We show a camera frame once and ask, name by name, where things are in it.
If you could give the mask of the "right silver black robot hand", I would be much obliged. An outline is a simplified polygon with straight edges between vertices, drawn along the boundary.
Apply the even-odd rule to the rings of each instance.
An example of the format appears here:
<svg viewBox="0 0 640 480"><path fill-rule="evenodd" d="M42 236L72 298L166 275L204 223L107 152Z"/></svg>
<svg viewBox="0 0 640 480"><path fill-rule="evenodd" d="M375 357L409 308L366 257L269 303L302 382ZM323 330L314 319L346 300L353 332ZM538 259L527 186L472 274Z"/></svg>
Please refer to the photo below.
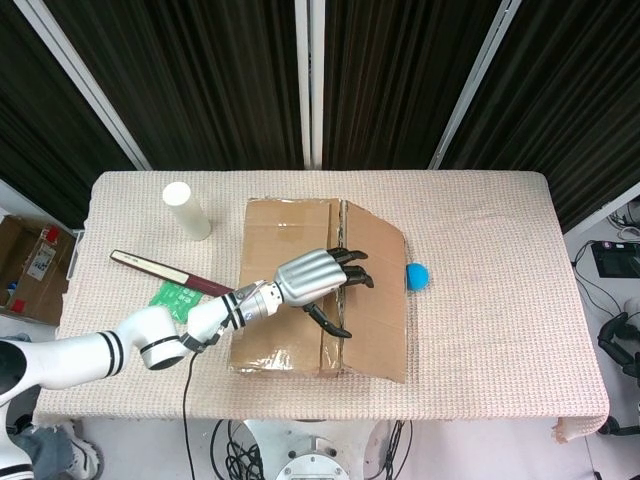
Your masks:
<svg viewBox="0 0 640 480"><path fill-rule="evenodd" d="M631 315L622 312L607 321L599 331L597 343L625 375L639 379L639 353L631 354L616 341L639 341L639 329L629 323L630 318Z"/></svg>

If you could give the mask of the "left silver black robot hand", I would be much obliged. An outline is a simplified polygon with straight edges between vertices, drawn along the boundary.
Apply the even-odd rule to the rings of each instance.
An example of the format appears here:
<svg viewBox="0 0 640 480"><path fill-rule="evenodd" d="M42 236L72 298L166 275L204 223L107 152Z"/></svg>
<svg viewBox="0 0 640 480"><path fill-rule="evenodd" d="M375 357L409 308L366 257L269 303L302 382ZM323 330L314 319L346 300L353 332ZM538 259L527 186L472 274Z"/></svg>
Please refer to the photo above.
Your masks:
<svg viewBox="0 0 640 480"><path fill-rule="evenodd" d="M367 258L361 250L344 247L312 250L279 266L274 283L284 304L301 308L329 335L349 339L352 334L334 325L316 301L342 287L365 285L373 288L374 280L366 270L360 265L350 265L350 262Z"/></svg>

